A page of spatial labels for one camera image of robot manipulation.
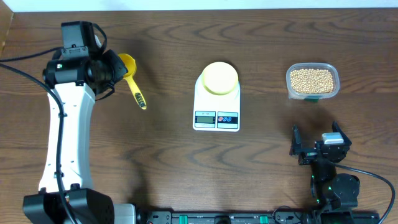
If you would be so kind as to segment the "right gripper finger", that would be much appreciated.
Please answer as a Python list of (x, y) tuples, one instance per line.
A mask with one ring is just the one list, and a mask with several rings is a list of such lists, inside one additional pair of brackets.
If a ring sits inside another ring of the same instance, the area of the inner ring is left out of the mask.
[(343, 144), (351, 144), (351, 140), (347, 137), (347, 135), (342, 131), (342, 129), (339, 127), (338, 123), (334, 121), (331, 125), (332, 131), (334, 133), (339, 133), (342, 140)]
[(296, 156), (299, 155), (302, 151), (302, 140), (297, 125), (293, 125), (292, 131), (293, 131), (293, 137), (290, 145), (289, 155)]

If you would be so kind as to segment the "yellow plastic measuring scoop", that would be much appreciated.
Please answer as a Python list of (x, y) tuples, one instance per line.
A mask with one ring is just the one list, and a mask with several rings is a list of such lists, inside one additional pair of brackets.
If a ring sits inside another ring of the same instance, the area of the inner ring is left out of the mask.
[(130, 91), (140, 109), (146, 110), (147, 109), (146, 100), (141, 90), (139, 89), (138, 85), (134, 81), (134, 75), (137, 72), (137, 65), (135, 59), (132, 58), (129, 54), (119, 54), (118, 56), (123, 61), (125, 67), (127, 68), (127, 73), (123, 76), (123, 79), (127, 81)]

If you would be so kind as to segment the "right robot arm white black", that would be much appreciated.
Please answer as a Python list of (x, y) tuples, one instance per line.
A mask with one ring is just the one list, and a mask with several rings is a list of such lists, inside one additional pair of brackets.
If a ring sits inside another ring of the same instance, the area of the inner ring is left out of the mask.
[(289, 154), (298, 157), (300, 166), (312, 171), (310, 188), (318, 207), (300, 219), (302, 223), (353, 223), (351, 209), (358, 206), (360, 181), (355, 175), (337, 173), (336, 166), (347, 155), (352, 142), (332, 123), (332, 132), (322, 134), (313, 147), (303, 147), (298, 126), (292, 128)]

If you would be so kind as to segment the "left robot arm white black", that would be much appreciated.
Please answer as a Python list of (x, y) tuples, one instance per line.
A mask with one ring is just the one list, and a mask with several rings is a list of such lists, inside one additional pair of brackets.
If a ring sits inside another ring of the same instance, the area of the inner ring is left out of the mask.
[(32, 223), (136, 223), (135, 206), (95, 191), (90, 173), (96, 96), (112, 95), (128, 69), (95, 35), (99, 25), (64, 22), (61, 29), (63, 47), (43, 71), (50, 103), (45, 169), (37, 194), (24, 197), (24, 214)]

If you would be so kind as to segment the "white digital kitchen scale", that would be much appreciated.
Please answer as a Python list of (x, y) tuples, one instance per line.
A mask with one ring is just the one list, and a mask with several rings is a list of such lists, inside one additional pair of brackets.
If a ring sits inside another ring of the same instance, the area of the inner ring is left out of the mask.
[(195, 84), (192, 127), (196, 131), (238, 132), (241, 122), (240, 83), (225, 95), (214, 95), (202, 84)]

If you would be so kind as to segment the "pale yellow plastic bowl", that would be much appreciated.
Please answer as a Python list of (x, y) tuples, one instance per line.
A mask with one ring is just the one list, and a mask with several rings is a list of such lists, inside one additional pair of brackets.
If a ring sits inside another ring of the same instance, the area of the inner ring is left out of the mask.
[(226, 62), (213, 62), (201, 74), (201, 84), (213, 95), (227, 95), (238, 85), (238, 73)]

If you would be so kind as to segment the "clear container of soybeans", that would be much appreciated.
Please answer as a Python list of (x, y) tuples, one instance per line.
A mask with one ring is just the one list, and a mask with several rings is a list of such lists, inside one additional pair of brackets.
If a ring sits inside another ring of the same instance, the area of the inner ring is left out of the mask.
[(336, 68), (328, 63), (296, 63), (286, 72), (290, 99), (314, 100), (332, 98), (340, 90)]

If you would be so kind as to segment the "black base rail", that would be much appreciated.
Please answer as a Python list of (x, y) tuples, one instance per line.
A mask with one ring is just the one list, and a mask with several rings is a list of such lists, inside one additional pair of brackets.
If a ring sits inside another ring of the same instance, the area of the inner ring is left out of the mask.
[(375, 224), (379, 215), (372, 212), (340, 212), (316, 215), (313, 212), (293, 212), (277, 209), (265, 213), (193, 213), (151, 211), (138, 212), (138, 224)]

